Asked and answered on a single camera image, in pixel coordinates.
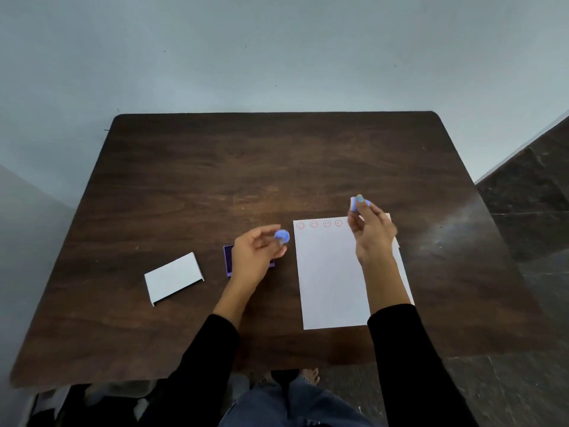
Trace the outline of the person's right hand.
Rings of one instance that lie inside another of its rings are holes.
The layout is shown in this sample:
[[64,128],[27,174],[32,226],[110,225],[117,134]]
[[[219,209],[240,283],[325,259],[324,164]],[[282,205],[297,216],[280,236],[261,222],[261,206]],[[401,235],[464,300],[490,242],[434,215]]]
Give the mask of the person's right hand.
[[397,229],[388,215],[374,203],[357,203],[358,214],[361,216],[361,236],[354,238],[356,256],[362,268],[373,264],[386,263],[393,258],[393,242]]

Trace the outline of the white paper sheet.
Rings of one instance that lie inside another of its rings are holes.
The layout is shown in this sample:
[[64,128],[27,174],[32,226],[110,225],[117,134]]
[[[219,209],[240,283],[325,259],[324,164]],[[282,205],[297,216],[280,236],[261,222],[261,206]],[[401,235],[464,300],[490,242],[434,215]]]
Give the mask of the white paper sheet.
[[371,313],[347,218],[293,224],[304,330],[366,325]]

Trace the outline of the white cardboard box lid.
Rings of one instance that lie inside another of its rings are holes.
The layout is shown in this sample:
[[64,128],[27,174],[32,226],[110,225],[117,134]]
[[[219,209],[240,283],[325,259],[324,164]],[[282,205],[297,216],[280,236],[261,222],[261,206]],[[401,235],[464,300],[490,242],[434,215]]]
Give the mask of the white cardboard box lid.
[[194,252],[146,273],[144,279],[152,306],[196,282],[205,280]]

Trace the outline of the person's blue jeans legs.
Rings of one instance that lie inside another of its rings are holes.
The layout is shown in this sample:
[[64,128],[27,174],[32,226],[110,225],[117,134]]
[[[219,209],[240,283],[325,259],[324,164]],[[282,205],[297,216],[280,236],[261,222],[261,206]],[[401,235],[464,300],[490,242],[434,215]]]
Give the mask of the person's blue jeans legs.
[[374,427],[358,409],[330,391],[297,377],[285,392],[262,383],[244,393],[218,427]]

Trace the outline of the person's right forearm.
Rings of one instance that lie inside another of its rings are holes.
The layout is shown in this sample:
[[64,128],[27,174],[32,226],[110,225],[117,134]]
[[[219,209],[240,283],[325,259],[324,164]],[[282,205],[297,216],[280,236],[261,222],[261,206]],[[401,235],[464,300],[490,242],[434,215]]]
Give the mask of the person's right forearm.
[[389,427],[479,427],[410,302],[395,259],[364,261],[362,271]]

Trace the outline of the person's left forearm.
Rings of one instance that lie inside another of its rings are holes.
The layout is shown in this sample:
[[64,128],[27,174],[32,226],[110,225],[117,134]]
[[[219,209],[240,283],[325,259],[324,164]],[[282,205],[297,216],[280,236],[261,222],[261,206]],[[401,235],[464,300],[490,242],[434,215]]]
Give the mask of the person's left forearm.
[[139,427],[217,427],[239,346],[238,324],[259,283],[260,278],[232,276]]

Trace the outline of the person's left hand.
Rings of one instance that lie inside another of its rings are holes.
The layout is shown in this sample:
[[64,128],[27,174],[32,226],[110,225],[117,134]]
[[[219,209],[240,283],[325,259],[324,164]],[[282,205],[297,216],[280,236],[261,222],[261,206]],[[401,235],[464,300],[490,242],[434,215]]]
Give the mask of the person's left hand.
[[274,239],[274,233],[278,229],[281,229],[280,224],[261,226],[235,239],[232,250],[231,286],[241,291],[254,292],[266,275],[271,261],[274,260],[266,259],[265,247],[282,245]]

